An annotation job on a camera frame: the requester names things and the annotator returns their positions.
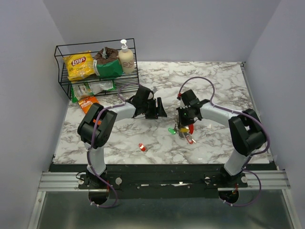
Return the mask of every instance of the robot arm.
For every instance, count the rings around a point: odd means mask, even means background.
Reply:
[[[266,137],[253,120],[246,119],[243,115],[214,107],[209,100],[196,97],[192,90],[188,90],[179,97],[181,105],[178,110],[178,128],[193,124],[197,119],[210,119],[230,128],[234,150],[221,169],[222,180],[229,182],[239,175],[243,165],[248,161],[251,153],[260,148]],[[243,111],[259,121],[257,114],[252,109]]]
[[[149,98],[153,92],[144,86],[140,86],[136,95],[126,100],[124,104],[113,106],[102,113],[99,120],[96,121],[98,113],[104,108],[100,104],[93,104],[86,116],[80,123],[77,133],[89,149],[95,122],[101,122],[95,131],[93,148],[90,152],[90,161],[94,170],[101,175],[106,165],[104,162],[104,145],[108,141],[114,122],[125,118],[134,118],[140,114],[145,114],[146,119],[157,119],[158,117],[167,117],[164,111],[161,98]]]

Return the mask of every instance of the green bag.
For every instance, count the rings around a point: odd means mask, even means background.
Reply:
[[[96,75],[103,79],[115,79],[123,74],[122,66],[119,62],[118,51],[105,47],[94,57],[93,69]]]

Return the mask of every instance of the gray wall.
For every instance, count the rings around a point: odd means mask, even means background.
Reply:
[[[68,100],[57,83],[63,39],[41,0],[0,7],[0,228],[25,229]]]
[[[305,1],[282,0],[246,63],[249,84],[287,170],[305,227]]]
[[[134,37],[141,61],[245,61],[280,0],[44,0],[66,43]]]

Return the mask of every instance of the red object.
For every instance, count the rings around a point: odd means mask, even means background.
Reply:
[[[190,141],[188,136],[186,137],[186,140],[188,141],[188,143],[193,144],[193,141],[192,140]]]
[[[142,151],[145,151],[145,150],[146,150],[145,146],[144,146],[142,143],[139,144],[139,148],[140,148]]]
[[[189,125],[189,131],[190,134],[194,133],[194,124]]]

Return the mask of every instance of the marble countertop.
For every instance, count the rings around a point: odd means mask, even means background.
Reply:
[[[204,76],[216,88],[213,101],[232,109],[252,108],[251,99],[239,63],[236,62],[138,62],[140,83],[157,88],[155,97],[161,97],[167,118],[156,120],[124,119],[114,124],[105,145],[106,164],[218,164],[225,163],[233,149],[230,130],[211,120],[194,124],[195,144],[188,144],[178,135],[171,135],[174,127],[176,99],[180,86],[190,77]],[[185,85],[197,97],[210,99],[212,87],[202,79]],[[123,94],[125,98],[133,94]],[[97,97],[100,104],[121,103],[117,95]],[[55,153],[55,164],[86,164],[86,149],[77,127],[84,117],[78,103],[70,102]],[[138,144],[143,143],[146,152]],[[266,154],[253,157],[250,163],[269,163]]]

